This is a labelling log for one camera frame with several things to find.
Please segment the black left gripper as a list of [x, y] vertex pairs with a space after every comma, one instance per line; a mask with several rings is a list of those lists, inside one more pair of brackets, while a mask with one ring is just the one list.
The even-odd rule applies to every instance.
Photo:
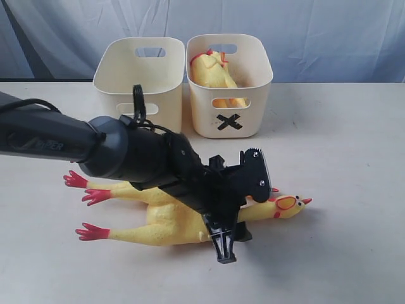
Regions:
[[222, 170], [212, 170], [199, 158], [165, 160], [164, 192], [204, 217], [219, 263], [236, 262], [234, 242], [252, 239], [237, 216], [246, 196], [263, 203], [272, 192], [262, 150], [249, 148], [242, 154], [238, 164]]

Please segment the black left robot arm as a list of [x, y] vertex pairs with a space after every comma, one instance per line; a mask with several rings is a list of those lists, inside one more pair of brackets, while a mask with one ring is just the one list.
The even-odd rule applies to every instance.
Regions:
[[89, 176], [127, 181], [138, 190], [157, 187], [202, 217], [217, 260], [232, 263], [235, 241], [251, 233], [237, 223], [246, 198], [262, 203], [272, 187], [260, 149], [240, 152], [238, 165], [213, 156], [204, 165], [189, 140], [146, 118], [140, 87], [134, 116], [100, 116], [86, 122], [66, 116], [42, 99], [1, 94], [1, 153], [64, 160]]

